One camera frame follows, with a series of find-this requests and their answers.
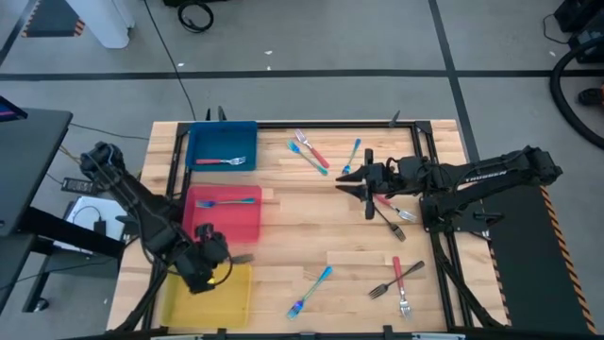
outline gray floor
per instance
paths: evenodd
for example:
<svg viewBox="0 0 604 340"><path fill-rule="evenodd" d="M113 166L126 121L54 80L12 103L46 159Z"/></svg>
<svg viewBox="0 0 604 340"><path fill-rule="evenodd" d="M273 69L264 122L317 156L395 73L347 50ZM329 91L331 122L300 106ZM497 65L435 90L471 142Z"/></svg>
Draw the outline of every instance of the gray floor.
<svg viewBox="0 0 604 340"><path fill-rule="evenodd" d="M159 29L184 72L406 69L444 70L427 0L232 0L211 4L216 23L193 35L173 9L149 0ZM541 22L561 0L438 0L458 70L548 70L568 50L546 40ZM25 0L0 3L0 46L25 7ZM101 47L90 31L79 38L22 39L12 46L0 76L171 72L157 33L141 1L128 1L137 26L123 50ZM564 35L555 22L548 31ZM570 68L585 68L573 63ZM572 97L597 78L566 78ZM599 221L604 167L602 151L583 141L561 118L545 78L462 78L461 90L481 157L524 145L550 151L564 170L550 193L597 327L604 328L604 243ZM458 118L446 77L270 77L186 79L197 116L222 105L229 119ZM0 81L0 94L24 107L71 111L75 122L116 133L145 136L157 120L190 120L176 80ZM604 134L601 110L578 108L584 121ZM121 140L73 127L65 141L79 153L104 140L125 152L138 171L146 143ZM49 173L79 177L58 155ZM74 195L46 180L34 204L61 215ZM32 258L26 272L36 270ZM104 329L114 279L51 275L44 295L55 303L41 314L21 314L29 282L20 284L0 316L0 337L55 339Z"/></svg>

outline butcher block tabletop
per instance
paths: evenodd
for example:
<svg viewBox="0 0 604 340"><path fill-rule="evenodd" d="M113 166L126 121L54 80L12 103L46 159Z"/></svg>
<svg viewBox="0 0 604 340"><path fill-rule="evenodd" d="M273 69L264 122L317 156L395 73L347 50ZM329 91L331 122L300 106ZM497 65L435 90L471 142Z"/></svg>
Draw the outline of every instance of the butcher block tabletop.
<svg viewBox="0 0 604 340"><path fill-rule="evenodd" d="M466 163L456 121L430 123L440 163ZM156 122L153 126L141 181L154 194L166 193L177 125L178 122ZM253 172L202 172L191 176L191 185L259 185L262 189L258 242L245 246L229 244L231 254L253 253L255 260L247 325L227 332L383 332L384 325L392 325L395 332L445 331L432 247L421 217L413 224L377 203L385 216L403 229L407 240L401 243L378 215L366 220L363 203L335 188L335 179L348 162L357 138L361 139L361 148L352 161L352 171L362 164L364 148L374 150L375 162L412 156L411 133L403 128L305 128L304 132L329 162L327 176L287 148L287 140L294 139L294 130L289 128L259 129L258 164ZM185 139L176 188L181 188L186 145ZM301 147L311 156L306 147ZM392 202L401 210L420 216L417 196L399 195ZM486 241L465 233L457 233L456 238L468 287L496 320L506 324ZM394 278L393 256L400 258L403 271L418 261L426 263L423 269L405 278L412 320L400 313L395 285L382 297L372 300L368 296L373 288ZM300 315L289 320L286 317L289 309L306 294L327 265L332 266L332 274ZM126 319L147 288L150 273L151 265L136 241L126 249L122 260L108 329ZM460 325L460 304L453 285L449 284L449 288L456 322ZM161 306L162 292L156 299L153 327L161 326ZM174 333L216 331L170 329Z"/></svg>

